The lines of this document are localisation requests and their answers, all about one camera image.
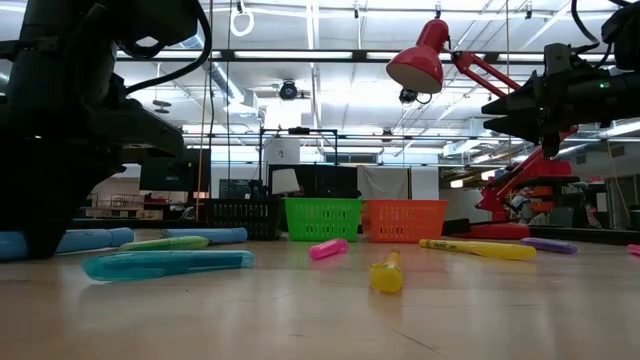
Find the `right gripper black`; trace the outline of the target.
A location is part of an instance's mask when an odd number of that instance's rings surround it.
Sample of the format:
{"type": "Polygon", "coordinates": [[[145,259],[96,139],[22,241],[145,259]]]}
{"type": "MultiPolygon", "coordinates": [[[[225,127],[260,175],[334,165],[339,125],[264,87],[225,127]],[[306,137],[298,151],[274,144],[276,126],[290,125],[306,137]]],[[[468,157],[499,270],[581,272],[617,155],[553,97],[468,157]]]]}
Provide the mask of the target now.
{"type": "MultiPolygon", "coordinates": [[[[569,132],[574,125],[600,123],[608,128],[618,109],[618,79],[608,71],[595,71],[586,78],[560,80],[556,78],[547,88],[543,106],[542,148],[545,156],[555,156],[561,143],[560,133],[569,132]]],[[[543,98],[543,77],[532,73],[517,90],[482,107],[486,115],[508,115],[538,107],[543,98]]],[[[498,117],[483,123],[486,130],[538,143],[540,135],[534,120],[498,117]]]]}

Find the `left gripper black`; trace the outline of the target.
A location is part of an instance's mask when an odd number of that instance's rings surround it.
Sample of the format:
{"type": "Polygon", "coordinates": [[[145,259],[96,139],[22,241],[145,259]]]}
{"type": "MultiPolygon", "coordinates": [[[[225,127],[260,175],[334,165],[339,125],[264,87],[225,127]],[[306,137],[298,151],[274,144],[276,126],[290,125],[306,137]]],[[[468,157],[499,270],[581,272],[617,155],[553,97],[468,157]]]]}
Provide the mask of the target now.
{"type": "Polygon", "coordinates": [[[12,62],[4,96],[5,166],[34,170],[70,160],[121,170],[182,153],[177,127],[135,99],[118,104],[114,55],[113,49],[4,52],[12,62]]]}

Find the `green highlighter marker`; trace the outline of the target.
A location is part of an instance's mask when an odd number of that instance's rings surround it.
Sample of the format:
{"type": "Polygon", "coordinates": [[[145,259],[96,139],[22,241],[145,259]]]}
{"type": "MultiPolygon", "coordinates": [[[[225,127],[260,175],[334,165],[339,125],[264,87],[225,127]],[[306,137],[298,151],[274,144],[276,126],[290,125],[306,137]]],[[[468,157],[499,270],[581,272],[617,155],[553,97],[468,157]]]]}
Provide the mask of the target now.
{"type": "Polygon", "coordinates": [[[170,237],[140,242],[131,242],[119,247],[120,251],[164,251],[164,250],[199,250],[209,245],[209,240],[202,236],[170,237]]]}

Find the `teal translucent highlighter marker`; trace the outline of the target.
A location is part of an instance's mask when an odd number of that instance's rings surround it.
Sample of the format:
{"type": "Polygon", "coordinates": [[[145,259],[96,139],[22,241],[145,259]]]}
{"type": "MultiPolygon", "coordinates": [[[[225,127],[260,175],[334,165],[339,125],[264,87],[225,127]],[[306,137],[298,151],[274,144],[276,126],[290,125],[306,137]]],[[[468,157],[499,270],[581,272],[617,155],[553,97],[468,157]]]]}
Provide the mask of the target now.
{"type": "Polygon", "coordinates": [[[245,250],[163,250],[91,257],[82,268],[93,280],[122,282],[249,268],[253,263],[254,255],[245,250]]]}

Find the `purple translucent highlighter marker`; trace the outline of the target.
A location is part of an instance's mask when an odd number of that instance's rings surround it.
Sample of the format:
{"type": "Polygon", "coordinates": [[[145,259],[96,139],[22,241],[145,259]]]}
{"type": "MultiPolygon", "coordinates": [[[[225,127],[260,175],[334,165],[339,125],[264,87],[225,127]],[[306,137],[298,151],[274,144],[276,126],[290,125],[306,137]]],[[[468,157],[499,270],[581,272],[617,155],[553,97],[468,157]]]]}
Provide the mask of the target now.
{"type": "Polygon", "coordinates": [[[531,246],[540,251],[566,255],[575,254],[577,252],[577,247],[573,244],[546,238],[526,237],[520,240],[520,244],[531,246]]]}

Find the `yellow highlighter marker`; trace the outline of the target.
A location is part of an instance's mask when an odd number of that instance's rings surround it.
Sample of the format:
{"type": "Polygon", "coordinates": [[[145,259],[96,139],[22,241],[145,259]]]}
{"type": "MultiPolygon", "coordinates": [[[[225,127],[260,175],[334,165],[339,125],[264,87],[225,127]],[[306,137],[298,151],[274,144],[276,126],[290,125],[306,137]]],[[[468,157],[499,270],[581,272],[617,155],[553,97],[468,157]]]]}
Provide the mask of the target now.
{"type": "Polygon", "coordinates": [[[396,293],[402,289],[402,257],[398,249],[392,249],[382,263],[369,266],[369,282],[379,292],[396,293]]]}
{"type": "Polygon", "coordinates": [[[536,249],[532,246],[492,242],[421,239],[419,246],[504,260],[524,261],[537,255],[536,249]]]}

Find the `shelf with orange bins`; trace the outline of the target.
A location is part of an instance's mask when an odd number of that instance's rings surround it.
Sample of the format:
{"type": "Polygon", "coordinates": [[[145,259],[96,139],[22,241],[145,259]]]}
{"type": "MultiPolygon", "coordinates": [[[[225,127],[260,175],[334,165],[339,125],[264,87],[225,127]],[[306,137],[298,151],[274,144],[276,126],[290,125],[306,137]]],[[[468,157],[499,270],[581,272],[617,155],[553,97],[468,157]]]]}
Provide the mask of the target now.
{"type": "Polygon", "coordinates": [[[570,185],[578,181],[568,161],[541,160],[533,165],[515,190],[524,189],[534,212],[550,213],[559,206],[570,185]]]}

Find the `red desk lamp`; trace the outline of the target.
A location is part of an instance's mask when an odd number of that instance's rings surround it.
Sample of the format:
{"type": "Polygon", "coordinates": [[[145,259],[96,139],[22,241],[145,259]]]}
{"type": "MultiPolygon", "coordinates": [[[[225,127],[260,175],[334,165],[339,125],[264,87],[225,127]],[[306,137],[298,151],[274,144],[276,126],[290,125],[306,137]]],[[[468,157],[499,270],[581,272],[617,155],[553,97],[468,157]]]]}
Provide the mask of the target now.
{"type": "MultiPolygon", "coordinates": [[[[416,44],[399,52],[386,66],[387,74],[403,87],[418,93],[436,94],[443,87],[443,68],[439,54],[450,41],[449,27],[440,19],[432,19],[423,27],[416,44]]],[[[507,75],[470,52],[451,54],[457,70],[474,80],[478,85],[502,98],[506,94],[489,81],[475,74],[470,67],[476,65],[504,83],[509,89],[517,90],[520,85],[507,75]]],[[[505,210],[507,196],[526,180],[548,177],[566,178],[571,175],[567,161],[546,160],[541,149],[537,149],[523,162],[499,178],[492,178],[481,189],[482,199],[476,204],[480,210],[491,213],[492,220],[471,224],[459,235],[468,239],[519,240],[530,235],[529,227],[515,224],[507,217],[505,210]]]]}

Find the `black plastic basket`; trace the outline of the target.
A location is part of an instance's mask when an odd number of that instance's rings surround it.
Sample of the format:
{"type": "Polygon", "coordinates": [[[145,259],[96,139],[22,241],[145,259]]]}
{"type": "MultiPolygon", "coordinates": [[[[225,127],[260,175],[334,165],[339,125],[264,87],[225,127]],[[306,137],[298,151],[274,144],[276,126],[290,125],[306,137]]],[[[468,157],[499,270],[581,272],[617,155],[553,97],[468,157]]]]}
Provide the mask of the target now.
{"type": "Polygon", "coordinates": [[[269,241],[277,236],[279,200],[209,199],[207,224],[213,228],[244,228],[249,240],[269,241]]]}

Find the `white board sheet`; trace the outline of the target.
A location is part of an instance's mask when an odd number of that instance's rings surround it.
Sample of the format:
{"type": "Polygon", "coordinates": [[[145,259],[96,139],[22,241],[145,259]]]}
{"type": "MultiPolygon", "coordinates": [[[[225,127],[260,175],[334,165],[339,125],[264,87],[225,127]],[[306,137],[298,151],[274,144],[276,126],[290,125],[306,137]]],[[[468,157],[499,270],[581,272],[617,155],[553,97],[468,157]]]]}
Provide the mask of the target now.
{"type": "Polygon", "coordinates": [[[271,193],[275,195],[295,193],[300,190],[295,170],[292,168],[273,171],[270,184],[271,193]]]}

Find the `grey hanging cloth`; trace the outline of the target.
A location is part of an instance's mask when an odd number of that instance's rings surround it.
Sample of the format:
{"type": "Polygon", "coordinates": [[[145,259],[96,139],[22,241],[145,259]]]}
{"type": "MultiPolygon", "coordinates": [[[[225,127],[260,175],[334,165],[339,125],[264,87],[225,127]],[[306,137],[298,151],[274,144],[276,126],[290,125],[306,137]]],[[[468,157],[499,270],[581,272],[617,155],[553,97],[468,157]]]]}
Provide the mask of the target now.
{"type": "Polygon", "coordinates": [[[409,170],[406,168],[358,166],[357,188],[364,200],[409,198],[409,170]]]}

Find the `orange plastic basket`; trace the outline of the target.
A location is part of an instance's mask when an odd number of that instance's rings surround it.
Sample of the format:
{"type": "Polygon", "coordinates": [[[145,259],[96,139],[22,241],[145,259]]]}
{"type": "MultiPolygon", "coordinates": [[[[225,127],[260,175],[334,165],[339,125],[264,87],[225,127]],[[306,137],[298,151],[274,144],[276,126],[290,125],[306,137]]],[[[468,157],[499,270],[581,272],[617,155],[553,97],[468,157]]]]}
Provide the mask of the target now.
{"type": "Polygon", "coordinates": [[[375,243],[418,243],[439,239],[445,200],[365,200],[361,210],[363,233],[375,243]]]}

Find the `black overhead rig crossbar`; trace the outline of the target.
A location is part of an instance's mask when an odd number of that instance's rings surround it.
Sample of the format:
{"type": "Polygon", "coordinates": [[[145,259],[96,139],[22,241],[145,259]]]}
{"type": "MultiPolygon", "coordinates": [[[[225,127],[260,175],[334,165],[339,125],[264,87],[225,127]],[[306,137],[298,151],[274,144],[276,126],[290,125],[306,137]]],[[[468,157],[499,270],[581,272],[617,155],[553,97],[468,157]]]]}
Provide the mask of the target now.
{"type": "MultiPolygon", "coordinates": [[[[318,63],[386,63],[399,51],[385,50],[213,50],[214,62],[318,62],[318,63]]],[[[123,51],[117,51],[119,62],[159,61],[190,62],[200,55],[199,50],[169,49],[162,50],[152,59],[134,59],[123,51]]],[[[506,64],[507,60],[516,65],[536,65],[543,61],[541,52],[477,52],[476,56],[489,64],[506,64]]],[[[585,53],[580,55],[590,63],[597,63],[604,53],[585,53]]]]}

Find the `black partition panel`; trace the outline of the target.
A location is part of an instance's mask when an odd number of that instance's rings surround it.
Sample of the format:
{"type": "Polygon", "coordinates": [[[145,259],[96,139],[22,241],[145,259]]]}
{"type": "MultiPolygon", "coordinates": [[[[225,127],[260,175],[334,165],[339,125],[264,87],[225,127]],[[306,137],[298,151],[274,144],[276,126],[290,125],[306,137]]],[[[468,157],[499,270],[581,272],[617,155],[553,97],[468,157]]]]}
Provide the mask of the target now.
{"type": "Polygon", "coordinates": [[[293,169],[306,198],[358,198],[357,169],[335,165],[269,165],[268,181],[281,169],[293,169]]]}

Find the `green plastic basket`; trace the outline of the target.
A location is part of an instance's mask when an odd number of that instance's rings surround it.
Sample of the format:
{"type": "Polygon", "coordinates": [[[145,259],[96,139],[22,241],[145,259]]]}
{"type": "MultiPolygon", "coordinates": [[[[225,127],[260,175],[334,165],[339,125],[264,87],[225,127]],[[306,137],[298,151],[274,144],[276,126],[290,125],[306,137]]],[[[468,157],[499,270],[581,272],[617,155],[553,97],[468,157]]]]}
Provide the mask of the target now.
{"type": "Polygon", "coordinates": [[[295,242],[357,240],[362,201],[347,198],[286,198],[288,236],[295,242]]]}

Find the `black wall monitor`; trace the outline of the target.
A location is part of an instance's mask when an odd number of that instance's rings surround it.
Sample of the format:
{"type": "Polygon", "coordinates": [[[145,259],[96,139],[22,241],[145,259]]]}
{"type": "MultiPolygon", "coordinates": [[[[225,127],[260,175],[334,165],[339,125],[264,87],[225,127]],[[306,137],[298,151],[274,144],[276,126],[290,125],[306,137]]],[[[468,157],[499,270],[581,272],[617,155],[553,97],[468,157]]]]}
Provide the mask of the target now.
{"type": "Polygon", "coordinates": [[[181,156],[156,157],[141,165],[140,190],[208,192],[211,154],[207,149],[185,149],[181,156]]]}

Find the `black aluminium table frame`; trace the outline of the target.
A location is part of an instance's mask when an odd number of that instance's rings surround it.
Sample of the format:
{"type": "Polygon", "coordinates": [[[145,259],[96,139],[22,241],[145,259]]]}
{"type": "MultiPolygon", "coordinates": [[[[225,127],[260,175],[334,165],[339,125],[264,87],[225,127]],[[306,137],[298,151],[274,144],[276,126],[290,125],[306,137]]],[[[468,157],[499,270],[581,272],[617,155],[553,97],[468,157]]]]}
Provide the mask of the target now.
{"type": "MultiPolygon", "coordinates": [[[[119,228],[165,229],[165,228],[213,228],[206,221],[182,220],[137,220],[137,219],[76,219],[71,229],[119,228]]],[[[468,219],[446,220],[441,234],[473,239],[520,240],[538,237],[552,240],[575,241],[595,244],[626,246],[640,245],[640,231],[587,228],[564,228],[557,226],[521,225],[515,223],[470,223],[468,219]]]]}

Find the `distant black rig frame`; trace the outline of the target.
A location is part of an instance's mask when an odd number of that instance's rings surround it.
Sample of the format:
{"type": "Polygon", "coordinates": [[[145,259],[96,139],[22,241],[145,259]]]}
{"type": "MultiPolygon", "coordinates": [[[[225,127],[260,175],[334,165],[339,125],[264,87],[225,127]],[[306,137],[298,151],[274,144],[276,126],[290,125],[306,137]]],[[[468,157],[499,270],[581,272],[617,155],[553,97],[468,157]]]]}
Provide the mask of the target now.
{"type": "MultiPolygon", "coordinates": [[[[266,133],[272,133],[271,139],[275,140],[276,138],[284,137],[285,135],[291,135],[293,138],[304,138],[310,137],[312,134],[316,134],[325,142],[329,143],[324,136],[325,133],[331,133],[334,137],[334,155],[338,155],[338,131],[336,129],[310,129],[304,127],[295,127],[288,128],[285,130],[281,129],[265,129],[261,128],[259,132],[259,143],[258,143],[258,170],[260,171],[259,181],[262,182],[262,178],[265,175],[268,177],[267,184],[265,185],[266,196],[269,198],[283,197],[283,194],[273,194],[271,181],[273,179],[273,172],[270,170],[270,167],[267,167],[267,170],[264,170],[264,149],[266,145],[264,144],[264,137],[266,133]]],[[[319,181],[319,174],[322,170],[327,170],[328,167],[324,166],[322,169],[320,168],[317,162],[314,162],[312,165],[307,165],[304,168],[304,173],[307,174],[307,177],[303,178],[303,195],[307,197],[323,197],[328,194],[327,188],[325,185],[319,181]]]]}

